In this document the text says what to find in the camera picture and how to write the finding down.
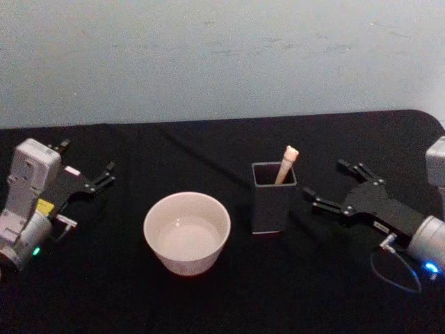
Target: black tablecloth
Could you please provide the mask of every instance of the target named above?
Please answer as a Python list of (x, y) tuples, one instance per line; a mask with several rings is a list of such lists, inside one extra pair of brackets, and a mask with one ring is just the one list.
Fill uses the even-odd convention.
[[(249, 205), (251, 163), (279, 161), (290, 144), (300, 151), (299, 189), (310, 186), (341, 201), (357, 183), (336, 172), (337, 159), (364, 162), (385, 178), (394, 198), (441, 217), (439, 193), (427, 183), (425, 152), (443, 134), (434, 118), (418, 111), (1, 130), (2, 207), (13, 148), (25, 138), (71, 139), (63, 162), (87, 177), (110, 160), (117, 164), (114, 186), (65, 210), (78, 228), (58, 245), (45, 244), (16, 281), (0, 286), (1, 330), (440, 332), (443, 281), (419, 270), (424, 291), (414, 295), (377, 279), (369, 255), (380, 233), (314, 216), (296, 191), (286, 231), (255, 236)], [(167, 271), (143, 236), (148, 209), (178, 191), (217, 198), (232, 219), (218, 261), (194, 278)]]

